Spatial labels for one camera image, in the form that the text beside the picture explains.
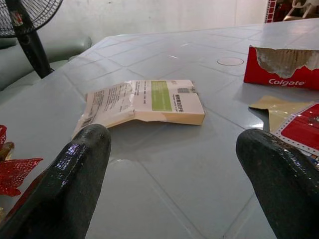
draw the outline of red decoration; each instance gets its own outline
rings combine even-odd
[[[318,116],[319,104],[315,104],[289,122],[281,132],[281,135],[315,150],[319,150]]]
[[[6,140],[6,127],[0,125],[0,150]],[[0,162],[0,195],[17,196],[26,176],[31,172],[42,158],[18,159]]]

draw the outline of colgate logo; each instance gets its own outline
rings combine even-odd
[[[269,84],[272,85],[280,85],[280,86],[303,86],[305,84],[304,81],[284,81],[284,80],[276,80],[270,79]]]

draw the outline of barcode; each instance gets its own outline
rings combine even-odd
[[[81,128],[84,128],[84,127],[88,126],[91,123],[92,119],[93,119],[93,116],[85,119],[85,121],[83,122]]]
[[[177,108],[179,112],[184,112],[183,106],[181,104],[181,100],[180,100],[180,95],[175,95],[176,97],[176,103],[177,103]]]
[[[182,93],[190,93],[189,92],[189,88],[187,88],[187,87],[178,88],[177,92],[180,93],[180,94],[182,94]]]

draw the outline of colgate box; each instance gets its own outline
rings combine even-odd
[[[319,51],[250,46],[244,82],[319,90]]]

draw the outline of sofa cushion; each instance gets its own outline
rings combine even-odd
[[[67,60],[57,61],[57,62],[50,63],[50,66],[52,69],[58,69],[59,67],[63,66],[67,62],[68,62]],[[6,87],[3,91],[0,91],[0,104],[3,104],[4,102],[8,101],[15,95],[19,94],[19,92],[34,85],[40,80],[41,78],[38,76],[38,74],[35,71],[17,80],[13,84]]]
[[[5,49],[17,44],[16,38],[0,38],[0,49]]]
[[[56,70],[56,69],[60,68],[61,66],[63,66],[67,62],[68,62],[67,60],[56,61],[56,62],[50,63],[50,66],[52,69]],[[6,89],[11,89],[11,88],[20,87],[20,86],[25,86],[25,87],[32,86],[40,80],[41,80],[41,78],[38,76],[38,74],[35,71],[32,71],[31,73],[23,76],[22,78],[20,78],[16,82],[14,82],[11,85],[9,85],[8,87],[6,87],[4,89],[4,91]]]
[[[67,60],[91,46],[89,37],[43,43],[49,62]],[[0,50],[0,90],[33,71],[20,45]]]

